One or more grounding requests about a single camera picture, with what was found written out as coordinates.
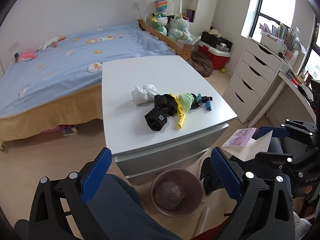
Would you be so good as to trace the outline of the white pink paper packet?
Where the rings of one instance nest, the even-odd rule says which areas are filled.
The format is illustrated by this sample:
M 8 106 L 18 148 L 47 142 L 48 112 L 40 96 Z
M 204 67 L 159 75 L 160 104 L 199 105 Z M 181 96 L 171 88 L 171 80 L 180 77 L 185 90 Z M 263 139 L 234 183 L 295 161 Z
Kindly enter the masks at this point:
M 241 161 L 252 160 L 257 153 L 267 152 L 272 138 L 272 131 L 257 140 L 252 138 L 255 131 L 256 128 L 237 129 L 222 145 L 222 149 Z

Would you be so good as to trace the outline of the yellow plastic clip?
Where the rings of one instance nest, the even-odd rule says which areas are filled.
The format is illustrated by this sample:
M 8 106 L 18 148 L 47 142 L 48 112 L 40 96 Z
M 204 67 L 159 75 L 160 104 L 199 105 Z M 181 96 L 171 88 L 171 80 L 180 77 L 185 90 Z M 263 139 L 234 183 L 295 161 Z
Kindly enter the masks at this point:
M 184 125 L 184 122 L 185 122 L 185 111 L 184 111 L 184 108 L 181 104 L 181 102 L 179 101 L 178 97 L 177 96 L 174 96 L 173 94 L 169 94 L 170 96 L 172 96 L 176 103 L 177 103 L 177 114 L 179 116 L 179 121 L 178 121 L 178 128 L 179 129 L 182 129 L 183 128 L 183 125 Z

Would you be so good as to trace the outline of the green fluffy scrunchie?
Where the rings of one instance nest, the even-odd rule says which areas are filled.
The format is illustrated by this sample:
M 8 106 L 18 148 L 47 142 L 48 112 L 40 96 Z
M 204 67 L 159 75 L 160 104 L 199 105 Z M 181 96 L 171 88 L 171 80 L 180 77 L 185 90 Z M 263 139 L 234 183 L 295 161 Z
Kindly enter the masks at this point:
M 192 93 L 184 93 L 178 96 L 178 100 L 185 111 L 196 108 L 195 98 L 195 95 Z

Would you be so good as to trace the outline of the white cloth bundle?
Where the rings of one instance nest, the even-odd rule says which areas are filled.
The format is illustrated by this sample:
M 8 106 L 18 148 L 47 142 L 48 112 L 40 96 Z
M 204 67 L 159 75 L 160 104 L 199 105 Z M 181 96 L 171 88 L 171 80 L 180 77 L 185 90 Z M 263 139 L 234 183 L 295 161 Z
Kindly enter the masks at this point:
M 131 92 L 133 103 L 135 105 L 141 105 L 149 101 L 154 101 L 155 96 L 158 95 L 156 87 L 152 84 L 144 85 L 143 87 L 136 86 Z

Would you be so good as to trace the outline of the blue binder clip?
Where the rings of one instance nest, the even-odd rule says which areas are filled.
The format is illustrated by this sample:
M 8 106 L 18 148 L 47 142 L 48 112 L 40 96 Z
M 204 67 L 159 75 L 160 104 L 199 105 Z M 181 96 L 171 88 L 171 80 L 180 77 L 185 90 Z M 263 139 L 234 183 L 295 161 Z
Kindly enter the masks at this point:
M 205 107 L 206 110 L 211 111 L 212 110 L 212 107 L 211 107 L 212 100 L 213 100 L 213 98 L 211 96 L 202 96 L 201 94 L 198 94 L 195 102 L 197 103 L 197 105 L 199 107 Z

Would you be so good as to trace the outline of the pink round trash bin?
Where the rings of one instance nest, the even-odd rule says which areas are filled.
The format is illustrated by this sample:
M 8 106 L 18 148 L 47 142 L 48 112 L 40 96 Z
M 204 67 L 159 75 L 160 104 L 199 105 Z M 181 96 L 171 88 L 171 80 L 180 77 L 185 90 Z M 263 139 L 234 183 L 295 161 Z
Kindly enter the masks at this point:
M 191 172 L 172 168 L 160 173 L 150 187 L 153 207 L 162 215 L 179 218 L 193 213 L 201 204 L 203 189 Z

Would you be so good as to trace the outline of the white drawer chest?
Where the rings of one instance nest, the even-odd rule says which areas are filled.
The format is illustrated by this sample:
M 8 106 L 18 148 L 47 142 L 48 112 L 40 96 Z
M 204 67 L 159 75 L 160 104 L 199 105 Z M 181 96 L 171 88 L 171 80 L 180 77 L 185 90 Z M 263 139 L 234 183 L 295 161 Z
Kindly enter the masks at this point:
M 253 119 L 281 70 L 288 64 L 264 45 L 248 40 L 247 47 L 223 95 L 244 123 Z

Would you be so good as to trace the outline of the red cooler box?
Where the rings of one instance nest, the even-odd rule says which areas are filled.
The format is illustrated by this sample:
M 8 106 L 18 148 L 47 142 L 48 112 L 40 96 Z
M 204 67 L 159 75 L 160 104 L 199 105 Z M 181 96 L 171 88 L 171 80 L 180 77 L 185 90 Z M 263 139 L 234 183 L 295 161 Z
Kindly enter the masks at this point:
M 221 70 L 230 61 L 231 54 L 211 47 L 210 45 L 200 41 L 198 43 L 198 51 L 203 53 L 211 60 L 213 70 Z

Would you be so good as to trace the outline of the blue blanket bed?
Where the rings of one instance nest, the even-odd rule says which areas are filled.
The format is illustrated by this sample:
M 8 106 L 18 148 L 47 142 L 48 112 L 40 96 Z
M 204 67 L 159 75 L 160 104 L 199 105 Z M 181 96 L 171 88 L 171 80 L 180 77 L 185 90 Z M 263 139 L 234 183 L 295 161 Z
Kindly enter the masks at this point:
M 12 64 L 1 77 L 1 141 L 101 119 L 105 62 L 173 54 L 134 21 L 70 36 Z

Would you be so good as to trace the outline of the black storage bag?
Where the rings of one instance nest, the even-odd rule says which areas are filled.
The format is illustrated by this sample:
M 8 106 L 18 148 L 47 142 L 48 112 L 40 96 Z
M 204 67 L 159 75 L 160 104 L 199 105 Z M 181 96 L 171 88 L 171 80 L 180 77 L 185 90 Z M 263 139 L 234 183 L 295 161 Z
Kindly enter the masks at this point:
M 210 45 L 213 48 L 216 48 L 216 46 L 220 45 L 221 43 L 226 45 L 226 48 L 228 49 L 228 52 L 230 52 L 233 43 L 223 37 L 217 37 L 213 34 L 208 33 L 207 31 L 204 31 L 201 35 L 201 41 Z

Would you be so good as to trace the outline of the teal unicorn plush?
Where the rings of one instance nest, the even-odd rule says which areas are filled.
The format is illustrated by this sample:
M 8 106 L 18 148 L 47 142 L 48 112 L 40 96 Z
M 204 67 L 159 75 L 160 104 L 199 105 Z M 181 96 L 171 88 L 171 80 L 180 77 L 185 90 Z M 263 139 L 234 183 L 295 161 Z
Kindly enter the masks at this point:
M 175 15 L 174 18 L 170 20 L 170 28 L 167 33 L 167 37 L 171 40 L 178 41 L 184 40 L 192 42 L 191 34 L 189 32 L 189 21 L 185 20 L 181 14 Z

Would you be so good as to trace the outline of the pink plush toy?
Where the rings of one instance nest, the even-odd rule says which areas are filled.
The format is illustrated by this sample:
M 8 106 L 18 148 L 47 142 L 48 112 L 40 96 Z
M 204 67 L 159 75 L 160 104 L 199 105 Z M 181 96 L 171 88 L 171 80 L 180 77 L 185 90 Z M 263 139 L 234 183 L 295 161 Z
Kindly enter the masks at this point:
M 32 51 L 24 51 L 21 53 L 21 55 L 18 57 L 18 62 L 27 62 L 30 60 L 33 60 L 35 58 L 37 58 L 37 55 L 35 54 L 36 51 L 32 50 Z

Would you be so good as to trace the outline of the green dragon plush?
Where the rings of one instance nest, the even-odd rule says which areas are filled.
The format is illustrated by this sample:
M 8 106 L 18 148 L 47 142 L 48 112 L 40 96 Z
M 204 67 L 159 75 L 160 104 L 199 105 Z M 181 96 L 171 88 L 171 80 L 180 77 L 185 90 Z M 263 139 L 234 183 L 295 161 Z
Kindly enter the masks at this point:
M 164 12 L 155 13 L 150 17 L 150 26 L 165 36 L 167 36 L 167 23 L 168 17 Z

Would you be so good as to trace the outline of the rainbow crochet bag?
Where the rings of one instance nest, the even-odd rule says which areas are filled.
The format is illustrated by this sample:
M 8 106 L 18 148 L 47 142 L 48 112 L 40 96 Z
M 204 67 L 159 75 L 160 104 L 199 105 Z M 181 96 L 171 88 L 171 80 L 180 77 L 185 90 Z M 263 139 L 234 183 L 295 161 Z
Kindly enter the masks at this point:
M 165 12 L 168 7 L 168 0 L 155 0 L 155 8 L 157 12 Z

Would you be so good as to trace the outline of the white folding chair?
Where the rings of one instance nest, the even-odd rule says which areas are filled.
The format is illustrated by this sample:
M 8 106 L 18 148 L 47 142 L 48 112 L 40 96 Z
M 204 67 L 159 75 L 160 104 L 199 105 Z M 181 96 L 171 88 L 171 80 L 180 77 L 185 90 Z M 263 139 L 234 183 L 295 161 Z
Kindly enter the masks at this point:
M 159 3 L 161 6 L 159 11 L 147 12 L 144 16 L 144 23 L 173 41 L 195 44 L 201 37 L 191 35 L 189 20 L 186 20 L 182 15 L 182 0 L 173 0 L 173 3 L 176 1 L 179 2 L 178 14 L 168 15 L 164 10 L 167 6 L 167 0 L 157 1 L 156 3 Z

